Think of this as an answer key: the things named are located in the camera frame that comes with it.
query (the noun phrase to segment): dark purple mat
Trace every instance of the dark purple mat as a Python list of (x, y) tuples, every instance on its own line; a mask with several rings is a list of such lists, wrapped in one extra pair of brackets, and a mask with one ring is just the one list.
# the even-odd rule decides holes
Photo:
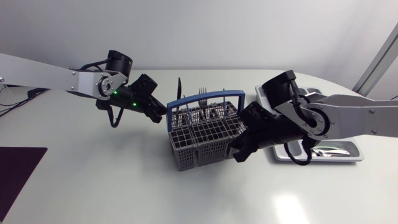
[(44, 147), (0, 147), (0, 222), (46, 151)]

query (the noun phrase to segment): gray plastic basket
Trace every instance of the gray plastic basket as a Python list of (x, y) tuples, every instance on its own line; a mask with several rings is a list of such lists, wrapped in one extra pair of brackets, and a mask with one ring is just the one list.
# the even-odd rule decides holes
[(227, 151), (228, 144), (238, 137), (245, 127), (238, 117), (238, 110), (230, 102), (208, 105), (206, 118), (201, 114), (202, 110), (199, 107), (194, 107), (180, 110), (177, 119), (176, 112), (171, 113), (169, 106), (167, 104), (171, 115), (168, 114), (167, 121), (168, 128), (171, 128), (169, 138), (179, 170), (232, 158), (234, 152)]

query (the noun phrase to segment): table surface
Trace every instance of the table surface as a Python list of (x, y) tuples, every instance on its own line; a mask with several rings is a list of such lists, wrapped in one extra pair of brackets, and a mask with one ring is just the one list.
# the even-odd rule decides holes
[[(164, 105), (182, 93), (244, 90), (277, 70), (133, 70), (148, 74)], [(354, 93), (297, 73), (298, 86), (326, 95)], [(19, 100), (17, 89), (0, 103)], [(0, 118), (2, 146), (47, 147), (4, 223), (398, 223), (398, 139), (356, 137), (365, 160), (301, 167), (258, 150), (246, 162), (233, 159), (179, 172), (170, 151), (166, 118), (152, 123), (125, 111), (109, 125), (95, 100), (50, 90)]]

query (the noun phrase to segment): black cable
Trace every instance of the black cable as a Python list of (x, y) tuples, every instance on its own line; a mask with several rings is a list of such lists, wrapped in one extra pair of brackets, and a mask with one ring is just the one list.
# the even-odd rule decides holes
[(89, 64), (87, 64), (87, 65), (83, 65), (80, 69), (81, 70), (86, 70), (87, 68), (90, 68), (90, 67), (97, 67), (98, 65), (102, 65), (102, 64), (105, 64), (105, 63), (107, 63), (108, 61), (110, 61), (111, 59), (110, 58), (107, 58), (107, 59), (105, 59), (105, 60), (102, 60), (102, 61), (100, 61), (100, 62), (94, 62), (94, 63), (89, 63)]
[(18, 103), (11, 104), (11, 105), (14, 105), (13, 107), (0, 111), (0, 113), (3, 112), (2, 114), (0, 114), (0, 117), (4, 116), (5, 114), (8, 114), (10, 111), (12, 111), (20, 106), (25, 105), (27, 102), (29, 102), (30, 100), (33, 100), (36, 96), (39, 96), (40, 94), (44, 93), (47, 90), (42, 89), (42, 88), (36, 88), (36, 89), (30, 90), (30, 91), (32, 91), (32, 93), (34, 93), (34, 94), (31, 95), (30, 97), (28, 97), (28, 99), (22, 100)]
[(312, 119), (306, 117), (300, 107), (298, 86), (296, 85), (295, 82), (290, 81), (290, 87), (293, 91), (292, 101), (293, 101), (294, 111), (296, 112), (297, 116), (299, 116), (300, 119), (302, 119), (311, 126), (313, 123)]
[(318, 143), (319, 143), (319, 141), (317, 141), (317, 140), (315, 140), (315, 139), (312, 139), (312, 138), (310, 138), (310, 137), (308, 137), (308, 136), (305, 136), (305, 137), (303, 138), (302, 146), (303, 146), (304, 152), (305, 152), (306, 155), (307, 155), (307, 160), (306, 160), (306, 161), (301, 161), (301, 160), (296, 159), (296, 158), (292, 155), (292, 153), (290, 153), (290, 151), (289, 151), (289, 146), (287, 145), (287, 143), (284, 144), (284, 147), (285, 147), (285, 151), (286, 151), (287, 155), (289, 156), (289, 158), (290, 158), (293, 162), (295, 162), (296, 164), (298, 164), (298, 165), (300, 165), (300, 166), (305, 166), (305, 165), (308, 165), (308, 164), (311, 162), (311, 160), (312, 160), (311, 149), (312, 149), (314, 146), (316, 146)]
[(287, 155), (289, 156), (289, 158), (290, 158), (294, 163), (296, 163), (296, 164), (298, 164), (298, 165), (300, 165), (300, 166), (305, 166), (305, 165), (308, 165), (308, 164), (311, 162), (311, 159), (312, 159), (312, 154), (311, 154), (311, 152), (310, 152), (310, 153), (307, 153), (307, 151), (304, 150), (305, 153), (307, 154), (307, 160), (306, 160), (306, 161), (301, 161), (301, 160), (296, 159), (296, 158), (292, 155), (292, 153), (290, 153), (290, 151), (289, 151), (289, 146), (287, 145), (287, 143), (284, 144), (284, 147), (285, 147), (285, 151), (286, 151)]
[(104, 71), (104, 70), (102, 70), (102, 68), (101, 68), (100, 66), (98, 66), (98, 65), (95, 65), (94, 67), (98, 68), (98, 70), (99, 70), (100, 72), (103, 72), (103, 71)]
[(118, 118), (116, 118), (116, 122), (113, 122), (113, 110), (112, 110), (112, 107), (109, 107), (107, 109), (108, 116), (109, 116), (109, 121), (111, 122), (112, 128), (116, 128), (119, 125), (119, 122), (120, 122), (120, 120), (122, 118), (122, 115), (123, 115), (123, 111), (124, 111), (124, 108), (121, 108), (119, 110)]

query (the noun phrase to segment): fork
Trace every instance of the fork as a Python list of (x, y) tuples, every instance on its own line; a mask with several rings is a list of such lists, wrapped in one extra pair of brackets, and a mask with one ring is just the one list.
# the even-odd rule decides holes
[[(207, 93), (206, 88), (199, 88), (199, 94)], [(203, 110), (203, 115), (206, 119), (206, 108), (207, 108), (207, 99), (199, 100), (199, 107)]]

